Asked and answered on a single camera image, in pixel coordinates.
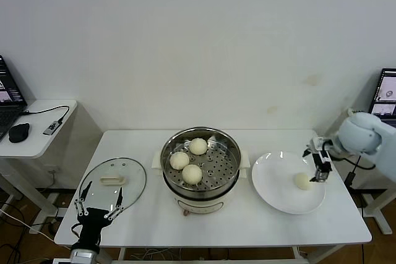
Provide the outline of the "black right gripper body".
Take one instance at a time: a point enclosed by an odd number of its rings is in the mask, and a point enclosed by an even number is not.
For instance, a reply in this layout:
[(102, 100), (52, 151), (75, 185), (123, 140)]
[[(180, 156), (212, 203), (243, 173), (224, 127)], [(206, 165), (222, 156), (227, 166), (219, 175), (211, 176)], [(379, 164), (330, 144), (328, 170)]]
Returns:
[(338, 148), (332, 138), (324, 140), (324, 151), (326, 151), (331, 158), (339, 158)]

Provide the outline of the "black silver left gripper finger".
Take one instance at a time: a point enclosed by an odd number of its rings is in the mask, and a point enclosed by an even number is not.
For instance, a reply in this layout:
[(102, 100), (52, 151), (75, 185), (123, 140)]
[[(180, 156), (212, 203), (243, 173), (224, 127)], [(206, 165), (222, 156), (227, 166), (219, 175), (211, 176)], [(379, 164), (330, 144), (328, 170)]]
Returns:
[(110, 210), (107, 215), (105, 215), (106, 219), (115, 219), (119, 216), (123, 210), (123, 188), (120, 187), (119, 190), (116, 190), (115, 193), (117, 194), (116, 201), (110, 204)]
[(88, 182), (87, 185), (81, 185), (79, 195), (74, 199), (74, 207), (77, 216), (88, 216), (89, 209), (92, 207), (91, 201), (89, 200), (90, 188), (92, 181)]

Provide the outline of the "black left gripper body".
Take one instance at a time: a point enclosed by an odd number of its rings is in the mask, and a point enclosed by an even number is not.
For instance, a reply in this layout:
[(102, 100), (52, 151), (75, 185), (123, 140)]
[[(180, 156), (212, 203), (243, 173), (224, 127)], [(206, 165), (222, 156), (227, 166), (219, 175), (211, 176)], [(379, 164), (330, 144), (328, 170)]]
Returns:
[(92, 207), (88, 207), (87, 211), (87, 215), (77, 216), (78, 222), (82, 225), (77, 246), (99, 247), (102, 229), (111, 224), (111, 220), (108, 219), (110, 212)]

